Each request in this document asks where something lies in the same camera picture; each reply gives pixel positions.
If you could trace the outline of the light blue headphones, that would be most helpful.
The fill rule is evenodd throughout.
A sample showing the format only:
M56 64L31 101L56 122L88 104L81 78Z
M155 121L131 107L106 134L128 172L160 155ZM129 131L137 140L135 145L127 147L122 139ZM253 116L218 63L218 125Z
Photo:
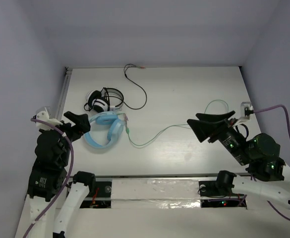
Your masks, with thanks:
M117 143L119 137L121 136L121 133L124 129L125 123L118 118L118 115L115 112L102 112L93 115L91 118L89 118L89 123L95 123L96 125L110 125L108 134L107 134L107 140L108 143L106 145L100 145L98 144L91 136L91 131L84 134L84 139L86 143L96 149L106 149L114 144Z

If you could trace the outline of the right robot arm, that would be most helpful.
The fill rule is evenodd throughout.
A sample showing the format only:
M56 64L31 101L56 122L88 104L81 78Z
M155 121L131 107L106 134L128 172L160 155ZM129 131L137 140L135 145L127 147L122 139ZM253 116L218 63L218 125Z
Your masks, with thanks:
M215 180L200 182L198 194L214 200L237 196L241 202L252 194L290 210L290 167L280 158L280 145L268 134L248 139L238 130L253 113L246 108L238 119L234 111L221 115L197 113L195 119L187 120L199 142L220 142L252 178L222 170Z

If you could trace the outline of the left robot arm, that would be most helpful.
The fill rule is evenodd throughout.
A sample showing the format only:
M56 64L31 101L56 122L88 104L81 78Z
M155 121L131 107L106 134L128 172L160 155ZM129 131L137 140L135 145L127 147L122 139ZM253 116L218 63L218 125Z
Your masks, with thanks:
M68 123L50 118L46 109L31 118L39 129L36 160L28 180L31 224L25 238L66 238L87 195L96 191L93 173L78 171L73 142L90 131L87 114L64 113Z

